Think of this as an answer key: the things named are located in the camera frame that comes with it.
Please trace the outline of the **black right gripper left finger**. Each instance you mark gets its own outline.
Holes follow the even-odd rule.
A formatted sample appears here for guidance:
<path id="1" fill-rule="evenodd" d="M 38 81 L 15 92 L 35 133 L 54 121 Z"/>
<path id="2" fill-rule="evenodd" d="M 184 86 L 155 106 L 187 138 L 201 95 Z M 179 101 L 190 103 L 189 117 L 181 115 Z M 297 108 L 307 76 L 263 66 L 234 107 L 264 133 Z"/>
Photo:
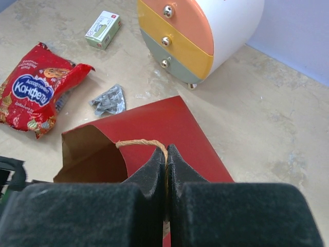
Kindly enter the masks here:
<path id="1" fill-rule="evenodd" d="M 36 183 L 11 199 L 1 246 L 162 246 L 165 158 L 122 183 Z"/>

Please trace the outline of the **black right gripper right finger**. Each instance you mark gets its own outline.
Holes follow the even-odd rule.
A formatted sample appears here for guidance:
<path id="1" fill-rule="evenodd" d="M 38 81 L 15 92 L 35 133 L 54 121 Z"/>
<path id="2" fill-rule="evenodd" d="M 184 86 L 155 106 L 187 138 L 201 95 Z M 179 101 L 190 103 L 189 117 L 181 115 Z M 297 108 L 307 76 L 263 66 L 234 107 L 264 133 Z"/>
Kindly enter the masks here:
<path id="1" fill-rule="evenodd" d="M 304 195 L 286 183 L 211 183 L 168 148 L 171 246 L 323 246 Z"/>

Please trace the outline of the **red brown paper bag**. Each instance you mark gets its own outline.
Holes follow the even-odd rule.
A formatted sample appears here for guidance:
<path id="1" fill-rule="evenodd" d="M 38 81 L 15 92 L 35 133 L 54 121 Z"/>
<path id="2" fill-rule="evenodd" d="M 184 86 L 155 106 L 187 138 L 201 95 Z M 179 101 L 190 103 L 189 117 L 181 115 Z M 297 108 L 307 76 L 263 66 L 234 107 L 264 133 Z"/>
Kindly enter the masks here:
<path id="1" fill-rule="evenodd" d="M 54 183 L 122 183 L 155 149 L 164 154 L 162 246 L 171 246 L 168 148 L 211 183 L 232 177 L 184 101 L 176 96 L 86 123 L 62 134 L 63 167 Z"/>

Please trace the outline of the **silver foil snack packet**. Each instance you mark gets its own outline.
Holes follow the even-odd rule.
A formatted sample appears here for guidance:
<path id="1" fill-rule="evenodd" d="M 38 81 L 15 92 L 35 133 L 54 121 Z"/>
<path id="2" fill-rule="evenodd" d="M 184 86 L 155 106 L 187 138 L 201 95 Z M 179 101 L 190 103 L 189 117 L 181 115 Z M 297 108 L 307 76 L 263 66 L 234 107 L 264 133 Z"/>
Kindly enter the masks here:
<path id="1" fill-rule="evenodd" d="M 115 84 L 89 102 L 94 107 L 94 114 L 98 117 L 104 114 L 119 114 L 126 111 L 125 98 L 122 87 Z"/>

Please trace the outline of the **red candy snack bag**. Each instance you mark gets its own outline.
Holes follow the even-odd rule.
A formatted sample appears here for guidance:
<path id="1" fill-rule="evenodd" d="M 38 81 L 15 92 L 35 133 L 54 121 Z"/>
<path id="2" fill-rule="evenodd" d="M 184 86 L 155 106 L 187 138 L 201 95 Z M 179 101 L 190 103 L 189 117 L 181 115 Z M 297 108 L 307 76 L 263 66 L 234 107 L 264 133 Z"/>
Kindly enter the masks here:
<path id="1" fill-rule="evenodd" d="M 39 42 L 1 85 L 1 123 L 36 138 L 55 125 L 71 91 L 94 68 L 54 54 Z"/>

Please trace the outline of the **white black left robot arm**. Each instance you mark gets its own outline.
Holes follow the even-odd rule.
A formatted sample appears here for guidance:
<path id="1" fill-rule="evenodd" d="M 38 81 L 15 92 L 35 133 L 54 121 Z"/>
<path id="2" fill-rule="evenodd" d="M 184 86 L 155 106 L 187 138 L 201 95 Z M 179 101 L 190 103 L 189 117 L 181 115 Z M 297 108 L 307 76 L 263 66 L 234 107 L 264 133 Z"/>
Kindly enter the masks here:
<path id="1" fill-rule="evenodd" d="M 26 187 L 27 174 L 24 161 L 1 156 L 1 207 L 14 192 Z"/>

